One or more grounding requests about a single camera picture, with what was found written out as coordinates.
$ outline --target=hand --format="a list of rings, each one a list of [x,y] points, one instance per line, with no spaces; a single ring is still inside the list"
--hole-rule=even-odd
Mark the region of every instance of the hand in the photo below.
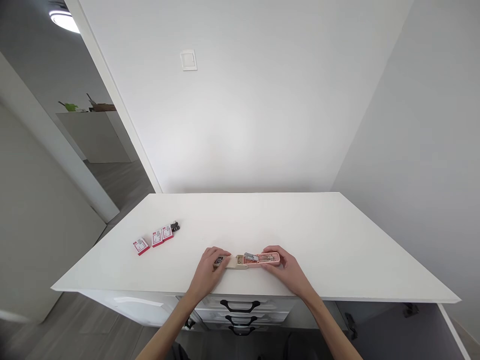
[[[220,265],[215,268],[214,262],[219,256],[225,256]],[[212,292],[219,283],[222,274],[229,264],[228,257],[232,255],[219,247],[207,247],[191,280],[185,297],[190,298],[197,305],[204,297]]]
[[[292,293],[302,299],[311,292],[315,292],[293,255],[278,245],[267,246],[263,249],[262,254],[272,252],[277,252],[280,255],[280,263],[283,268],[264,263],[260,265],[263,269],[275,275]]]

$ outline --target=light switch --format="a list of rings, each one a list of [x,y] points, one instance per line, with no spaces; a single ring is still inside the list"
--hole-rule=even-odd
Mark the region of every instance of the light switch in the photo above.
[[[197,60],[194,50],[183,50],[180,53],[181,67],[183,71],[197,70]]]

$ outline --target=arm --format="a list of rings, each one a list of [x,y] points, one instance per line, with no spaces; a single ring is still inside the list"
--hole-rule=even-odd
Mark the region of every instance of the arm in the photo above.
[[[362,360],[362,357],[352,343],[344,335],[322,298],[315,292],[312,285],[300,268],[297,259],[280,246],[267,246],[264,253],[277,252],[280,255],[281,267],[262,264],[261,267],[275,275],[292,293],[306,304],[315,318],[316,324],[325,339],[335,360]]]
[[[136,360],[163,360],[177,335],[197,304],[212,292],[220,281],[228,259],[214,269],[214,262],[220,256],[230,256],[228,251],[218,247],[208,247],[201,256],[195,275],[185,296],[178,302],[168,320],[143,348]]]

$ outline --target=black drawer handle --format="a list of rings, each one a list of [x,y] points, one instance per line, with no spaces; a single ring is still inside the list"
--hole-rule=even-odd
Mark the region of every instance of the black drawer handle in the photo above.
[[[256,317],[256,316],[252,316],[250,318],[250,322],[247,323],[247,324],[237,324],[237,323],[233,322],[232,317],[230,315],[225,316],[225,319],[227,319],[229,322],[231,322],[231,324],[233,326],[245,326],[245,327],[247,327],[247,326],[250,326],[255,320],[258,320],[259,318]]]
[[[223,305],[228,309],[229,312],[231,313],[251,313],[253,309],[255,309],[257,306],[260,306],[260,301],[252,301],[251,302],[251,308],[248,310],[243,310],[243,309],[231,309],[229,306],[229,302],[227,300],[222,300],[220,301],[220,304]]]
[[[250,328],[248,332],[236,332],[233,326],[229,326],[228,328],[237,336],[248,336],[253,330],[255,330],[253,326]]]
[[[188,330],[190,330],[192,328],[192,326],[195,325],[195,321],[193,321],[191,318],[188,318],[186,321],[185,321],[185,327],[188,328]]]

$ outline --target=ceiling light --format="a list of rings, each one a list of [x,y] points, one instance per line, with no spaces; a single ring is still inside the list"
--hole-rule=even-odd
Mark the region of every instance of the ceiling light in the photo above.
[[[79,28],[77,27],[72,14],[68,11],[52,10],[48,14],[50,15],[50,19],[59,27],[80,34]]]

